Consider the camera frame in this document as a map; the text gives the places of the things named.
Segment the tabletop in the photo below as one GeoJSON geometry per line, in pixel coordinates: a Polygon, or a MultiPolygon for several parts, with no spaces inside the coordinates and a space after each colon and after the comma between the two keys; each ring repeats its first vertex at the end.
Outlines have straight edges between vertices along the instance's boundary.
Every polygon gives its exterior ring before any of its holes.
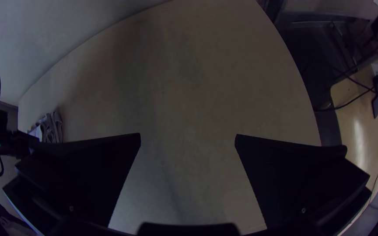
{"type": "MultiPolygon", "coordinates": [[[[375,75],[372,65],[376,65],[376,68],[378,68],[378,58],[351,75],[351,78],[372,87],[375,75]]],[[[340,106],[365,91],[365,88],[350,80],[342,80],[331,88],[333,105],[340,106]]],[[[378,192],[378,116],[374,118],[371,105],[374,97],[373,93],[367,93],[350,105],[336,110],[342,144],[348,147],[346,159],[370,175],[366,187],[372,191],[371,198],[351,223],[362,214],[370,200],[374,199],[378,192]]],[[[349,226],[338,235],[341,235],[348,228],[349,226]]]]}
{"type": "Polygon", "coordinates": [[[139,132],[109,227],[266,229],[236,134],[320,145],[300,73],[254,0],[174,0],[107,28],[21,98],[26,131],[58,109],[64,141],[139,132]]]}

